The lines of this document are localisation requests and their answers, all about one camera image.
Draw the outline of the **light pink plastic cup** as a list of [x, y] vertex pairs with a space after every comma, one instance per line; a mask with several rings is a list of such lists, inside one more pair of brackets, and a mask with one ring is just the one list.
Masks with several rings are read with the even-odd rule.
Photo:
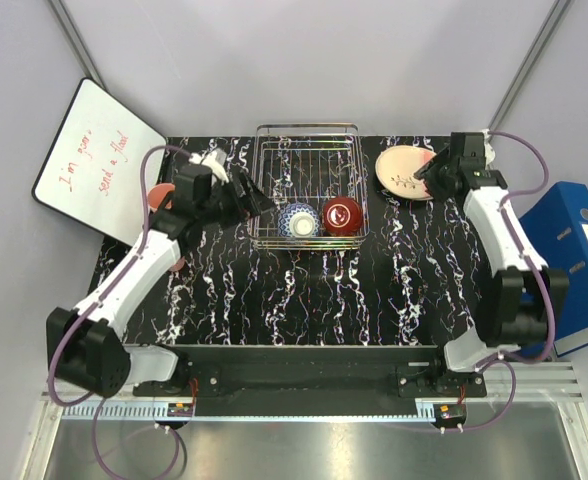
[[152, 212], [155, 212], [165, 197], [175, 190], [175, 185], [172, 183], [160, 183], [155, 185], [147, 194], [148, 207]]

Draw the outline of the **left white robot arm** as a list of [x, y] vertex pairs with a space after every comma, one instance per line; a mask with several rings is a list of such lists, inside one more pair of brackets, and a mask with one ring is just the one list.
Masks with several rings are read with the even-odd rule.
[[210, 168], [188, 165], [111, 274], [73, 309], [50, 313], [50, 382], [63, 380], [103, 398], [145, 382], [170, 396], [188, 388], [190, 372], [179, 365], [178, 353], [160, 345], [126, 346], [122, 338], [152, 287], [199, 244], [206, 226], [234, 227], [275, 206], [243, 172], [227, 182], [212, 177]]

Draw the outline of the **blue white patterned bowl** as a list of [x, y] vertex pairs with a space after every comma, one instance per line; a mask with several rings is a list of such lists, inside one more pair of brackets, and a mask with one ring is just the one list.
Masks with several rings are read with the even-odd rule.
[[311, 238], [320, 233], [317, 211], [302, 202], [285, 205], [278, 214], [278, 232], [283, 237]]

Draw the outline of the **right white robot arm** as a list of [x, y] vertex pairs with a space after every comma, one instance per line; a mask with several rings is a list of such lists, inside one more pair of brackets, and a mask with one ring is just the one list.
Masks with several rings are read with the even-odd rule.
[[514, 212], [512, 200], [523, 193], [509, 190], [504, 176], [489, 168], [491, 135], [489, 130], [454, 132], [445, 148], [414, 173], [433, 199], [461, 201], [490, 268], [473, 326], [447, 342], [445, 362], [428, 371], [429, 387], [444, 397], [462, 387], [463, 372], [480, 371], [492, 361], [546, 361], [569, 289], [568, 275], [548, 266]]

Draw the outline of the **salmon pink plastic cup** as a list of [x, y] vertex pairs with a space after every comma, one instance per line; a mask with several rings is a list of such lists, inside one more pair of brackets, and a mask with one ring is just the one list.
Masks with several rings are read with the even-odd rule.
[[185, 258], [181, 257], [172, 267], [169, 268], [170, 272], [176, 272], [183, 268], [185, 265]]

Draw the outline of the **pink rimmed ceramic plate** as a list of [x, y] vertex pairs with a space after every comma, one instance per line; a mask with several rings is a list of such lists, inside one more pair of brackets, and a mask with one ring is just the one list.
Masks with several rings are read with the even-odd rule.
[[431, 150], [398, 145], [383, 151], [375, 162], [375, 174], [390, 193], [408, 200], [430, 200], [425, 183], [414, 173], [427, 164], [435, 153]]

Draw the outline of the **metal wire dish rack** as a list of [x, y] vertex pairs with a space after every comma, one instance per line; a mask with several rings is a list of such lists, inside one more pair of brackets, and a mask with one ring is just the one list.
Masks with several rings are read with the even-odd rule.
[[[250, 239], [263, 250], [355, 250], [369, 234], [367, 170], [353, 123], [262, 124], [255, 132], [252, 181], [275, 208], [250, 222]], [[323, 208], [338, 197], [356, 201], [363, 223], [355, 233], [331, 234]], [[296, 238], [284, 219], [298, 206], [317, 216], [315, 235]]]

